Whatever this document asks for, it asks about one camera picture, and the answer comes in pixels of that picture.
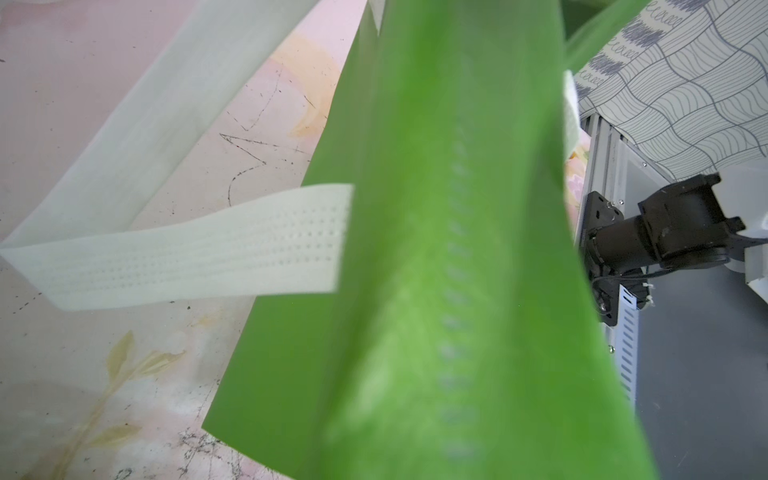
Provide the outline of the green insulated delivery bag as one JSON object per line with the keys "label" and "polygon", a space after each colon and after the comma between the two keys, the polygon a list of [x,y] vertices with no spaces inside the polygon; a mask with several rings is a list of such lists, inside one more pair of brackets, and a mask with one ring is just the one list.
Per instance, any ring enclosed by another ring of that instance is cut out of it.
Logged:
{"label": "green insulated delivery bag", "polygon": [[312,479],[653,479],[562,206],[561,89],[637,8],[367,7],[310,182],[132,223],[312,9],[204,1],[2,257],[61,309],[253,295],[207,423]]}

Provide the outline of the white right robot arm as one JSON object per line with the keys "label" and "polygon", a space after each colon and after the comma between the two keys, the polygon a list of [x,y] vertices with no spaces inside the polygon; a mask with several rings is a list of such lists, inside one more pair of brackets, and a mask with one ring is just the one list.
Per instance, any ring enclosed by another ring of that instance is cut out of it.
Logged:
{"label": "white right robot arm", "polygon": [[578,246],[602,323],[619,323],[621,287],[643,308],[651,279],[742,261],[746,249],[767,243],[743,236],[742,219],[725,216],[713,191],[721,181],[718,173],[699,174],[666,185],[628,219],[599,192],[586,195]]}

